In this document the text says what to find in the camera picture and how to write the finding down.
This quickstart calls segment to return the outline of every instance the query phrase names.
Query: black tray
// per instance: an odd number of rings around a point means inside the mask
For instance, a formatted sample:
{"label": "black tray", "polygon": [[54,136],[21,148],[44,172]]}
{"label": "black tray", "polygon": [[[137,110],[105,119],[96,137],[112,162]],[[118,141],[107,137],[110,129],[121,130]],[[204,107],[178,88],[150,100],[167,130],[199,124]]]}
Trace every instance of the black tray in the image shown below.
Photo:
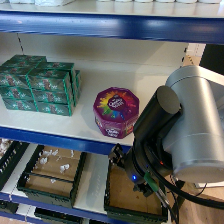
{"label": "black tray", "polygon": [[0,211],[15,214],[19,204],[0,200]]}
{"label": "black tray", "polygon": [[30,161],[27,163],[25,170],[23,171],[22,175],[19,178],[19,181],[17,183],[17,189],[19,191],[23,191],[29,199],[34,200],[34,201],[39,201],[47,204],[54,204],[54,205],[59,205],[67,208],[73,208],[76,194],[78,191],[78,186],[79,186],[79,181],[81,178],[83,166],[85,163],[85,158],[86,158],[86,153],[81,153],[80,160],[78,163],[78,167],[76,170],[76,174],[74,177],[73,181],[73,187],[70,191],[70,196],[62,196],[58,194],[53,194],[45,191],[40,191],[40,190],[35,190],[35,189],[29,189],[26,188],[26,182],[29,179],[29,174],[31,173],[37,160],[39,159],[42,151],[44,149],[43,145],[38,145],[35,152],[33,153]]}
{"label": "black tray", "polygon": [[168,220],[168,211],[161,204],[162,215],[151,214],[146,212],[133,211],[125,208],[118,208],[110,206],[110,172],[112,169],[112,164],[109,163],[106,190],[104,196],[104,210],[107,212],[107,216],[112,219],[118,219],[121,221],[137,224],[154,224],[167,222]]}
{"label": "black tray", "polygon": [[100,222],[100,221],[96,221],[96,220],[90,219],[89,220],[89,224],[109,224],[109,223],[107,223],[107,222]]}
{"label": "black tray", "polygon": [[50,210],[42,209],[42,208],[36,208],[34,215],[36,217],[41,218],[46,223],[52,223],[52,224],[61,224],[61,223],[81,224],[82,223],[82,218],[68,215],[68,214],[63,214],[60,212],[54,212],[54,211],[50,211]]}
{"label": "black tray", "polygon": [[0,160],[0,190],[5,186],[29,143],[14,141]]}

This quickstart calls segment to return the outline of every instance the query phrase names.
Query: tin lid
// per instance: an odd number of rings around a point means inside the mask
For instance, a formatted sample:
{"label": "tin lid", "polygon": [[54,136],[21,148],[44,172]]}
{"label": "tin lid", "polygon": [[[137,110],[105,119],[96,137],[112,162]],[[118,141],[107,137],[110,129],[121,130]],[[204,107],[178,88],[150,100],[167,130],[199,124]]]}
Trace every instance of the tin lid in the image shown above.
{"label": "tin lid", "polygon": [[93,109],[104,121],[124,123],[139,114],[139,99],[128,89],[111,87],[97,95]]}

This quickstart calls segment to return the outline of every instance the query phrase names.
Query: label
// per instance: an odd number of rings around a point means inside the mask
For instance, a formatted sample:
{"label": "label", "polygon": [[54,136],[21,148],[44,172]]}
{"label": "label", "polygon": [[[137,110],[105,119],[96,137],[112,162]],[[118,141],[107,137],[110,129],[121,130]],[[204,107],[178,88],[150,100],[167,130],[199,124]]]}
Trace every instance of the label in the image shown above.
{"label": "label", "polygon": [[113,128],[111,129],[106,129],[106,132],[107,134],[110,136],[110,137],[115,137],[117,138],[117,136],[119,135],[119,132]]}
{"label": "label", "polygon": [[126,102],[119,95],[114,95],[112,98],[108,100],[107,105],[111,110],[121,111],[125,108]]}

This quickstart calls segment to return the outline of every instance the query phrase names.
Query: lower shelf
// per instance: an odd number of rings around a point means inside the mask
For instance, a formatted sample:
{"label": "lower shelf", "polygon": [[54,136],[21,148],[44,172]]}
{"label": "lower shelf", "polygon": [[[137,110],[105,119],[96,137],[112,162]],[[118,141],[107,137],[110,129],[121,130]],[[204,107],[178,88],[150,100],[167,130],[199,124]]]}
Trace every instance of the lower shelf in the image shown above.
{"label": "lower shelf", "polygon": [[[27,162],[31,158],[35,144],[30,144],[1,191],[0,199],[12,201],[19,204],[31,205],[43,209],[57,211],[87,219],[98,220],[106,223],[125,224],[126,222],[110,219],[104,211],[104,193],[106,189],[106,178],[108,158],[104,155],[88,154],[79,183],[77,198],[73,209],[50,205],[30,200],[25,193],[16,188],[20,174],[23,172]],[[33,222],[33,216],[28,216],[27,221]]]}

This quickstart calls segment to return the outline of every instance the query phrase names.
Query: tray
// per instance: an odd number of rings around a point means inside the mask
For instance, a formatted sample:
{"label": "tray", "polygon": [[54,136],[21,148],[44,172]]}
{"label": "tray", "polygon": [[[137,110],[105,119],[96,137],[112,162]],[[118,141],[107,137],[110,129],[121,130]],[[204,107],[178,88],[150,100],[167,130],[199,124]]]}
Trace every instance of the tray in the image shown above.
{"label": "tray", "polygon": [[[58,150],[58,153],[47,156],[46,152],[50,150],[54,153]],[[48,162],[41,164],[41,159],[46,157]],[[17,183],[17,189],[31,200],[72,208],[85,158],[86,153],[38,145]],[[60,173],[60,166],[69,163],[70,168]]]}
{"label": "tray", "polygon": [[60,213],[60,212],[54,212],[47,209],[42,208],[36,208],[34,215],[36,217],[41,218],[46,223],[52,223],[52,224],[81,224],[82,218]]}
{"label": "tray", "polygon": [[0,159],[0,190],[5,186],[29,143],[14,141]]}
{"label": "tray", "polygon": [[0,211],[15,214],[19,204],[0,200]]}
{"label": "tray", "polygon": [[137,224],[167,222],[168,211],[156,195],[145,198],[142,193],[133,192],[133,187],[126,173],[110,163],[104,196],[107,216]]}

